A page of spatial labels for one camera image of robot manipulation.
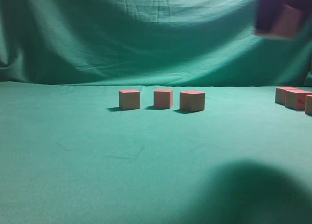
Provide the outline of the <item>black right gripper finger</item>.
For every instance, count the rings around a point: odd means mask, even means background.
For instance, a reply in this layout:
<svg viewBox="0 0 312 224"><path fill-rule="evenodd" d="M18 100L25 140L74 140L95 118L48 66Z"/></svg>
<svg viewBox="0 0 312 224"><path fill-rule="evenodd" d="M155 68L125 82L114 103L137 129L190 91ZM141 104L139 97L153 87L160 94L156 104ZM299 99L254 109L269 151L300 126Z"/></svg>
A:
<svg viewBox="0 0 312 224"><path fill-rule="evenodd" d="M254 29L268 32L273 22L281 14L284 5L286 5L285 0L258 0Z"/></svg>
<svg viewBox="0 0 312 224"><path fill-rule="evenodd" d="M298 34L312 16L312 0L290 0L291 24Z"/></svg>

